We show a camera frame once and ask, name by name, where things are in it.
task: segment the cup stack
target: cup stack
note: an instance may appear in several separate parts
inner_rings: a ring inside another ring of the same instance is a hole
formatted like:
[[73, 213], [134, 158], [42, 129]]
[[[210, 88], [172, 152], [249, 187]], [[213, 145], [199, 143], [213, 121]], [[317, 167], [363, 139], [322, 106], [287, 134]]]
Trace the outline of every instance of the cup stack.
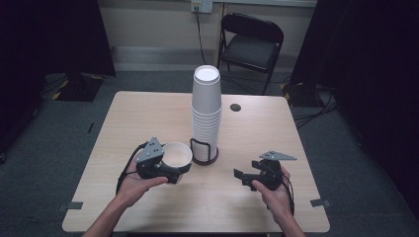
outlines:
[[218, 156], [221, 111], [219, 72], [213, 66], [200, 66], [195, 70], [192, 93], [191, 148], [197, 164], [211, 164]]

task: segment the white wall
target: white wall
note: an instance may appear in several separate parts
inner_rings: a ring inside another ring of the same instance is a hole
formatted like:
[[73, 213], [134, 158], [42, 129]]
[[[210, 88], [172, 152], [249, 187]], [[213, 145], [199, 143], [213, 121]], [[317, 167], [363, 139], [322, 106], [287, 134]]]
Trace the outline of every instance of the white wall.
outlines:
[[[190, 1], [99, 0], [99, 4], [111, 46], [200, 48]], [[212, 14], [200, 14], [204, 49], [217, 47], [221, 6], [213, 3]], [[278, 24], [285, 35], [282, 54], [296, 58], [314, 9], [229, 3], [225, 10]]]

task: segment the wrist strap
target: wrist strap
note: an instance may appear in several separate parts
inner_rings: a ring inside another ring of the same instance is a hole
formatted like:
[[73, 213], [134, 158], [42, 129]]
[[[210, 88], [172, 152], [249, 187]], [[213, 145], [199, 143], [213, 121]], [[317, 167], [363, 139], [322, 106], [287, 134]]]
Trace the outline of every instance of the wrist strap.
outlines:
[[118, 191], [120, 190], [121, 184], [123, 183], [124, 179], [127, 176], [126, 170], [128, 169], [130, 163], [132, 162], [132, 159], [135, 157], [135, 154], [138, 152], [139, 149], [143, 149], [146, 145], [147, 145], [148, 141], [140, 144], [138, 147], [136, 147], [136, 149], [132, 152], [132, 155], [129, 157], [128, 162], [126, 163], [126, 167], [124, 168], [123, 172], [121, 173], [120, 177], [118, 178], [118, 183], [117, 183], [117, 191], [116, 194], [118, 193]]
[[291, 181], [287, 176], [283, 175], [283, 177], [285, 177], [288, 180], [289, 186], [291, 186], [291, 189], [290, 189], [290, 187], [287, 186], [286, 183], [284, 183], [284, 181], [283, 181], [283, 186], [284, 186], [284, 188], [286, 188], [287, 194], [288, 194], [289, 199], [290, 199], [291, 214], [293, 215], [294, 210], [295, 210], [295, 204], [293, 202], [293, 185], [291, 184]]

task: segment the wall outlet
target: wall outlet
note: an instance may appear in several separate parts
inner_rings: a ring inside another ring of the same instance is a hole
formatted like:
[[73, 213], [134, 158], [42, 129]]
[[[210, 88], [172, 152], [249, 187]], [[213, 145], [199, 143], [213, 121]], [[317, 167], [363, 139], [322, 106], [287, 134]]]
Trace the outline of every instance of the wall outlet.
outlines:
[[212, 2], [211, 1], [191, 1], [191, 12], [200, 13], [212, 13]]
[[201, 12], [203, 1], [191, 1], [191, 12]]

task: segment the table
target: table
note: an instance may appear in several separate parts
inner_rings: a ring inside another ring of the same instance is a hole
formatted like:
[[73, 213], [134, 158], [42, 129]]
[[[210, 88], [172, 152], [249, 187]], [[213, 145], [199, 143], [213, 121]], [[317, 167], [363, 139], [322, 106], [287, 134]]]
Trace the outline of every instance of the table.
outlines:
[[[84, 232], [115, 196], [118, 177], [137, 145], [157, 136], [163, 143], [189, 144], [192, 94], [118, 92], [111, 104], [73, 202], [62, 223], [67, 232]], [[231, 104], [241, 106], [234, 112]], [[233, 169], [258, 173], [251, 160], [269, 150], [297, 158], [282, 161], [294, 190], [295, 219], [304, 232], [327, 232], [323, 206], [287, 101], [282, 97], [222, 95], [218, 159], [193, 164], [178, 185], [150, 189], [122, 216], [115, 231], [180, 233], [280, 232], [257, 192], [233, 177]]]

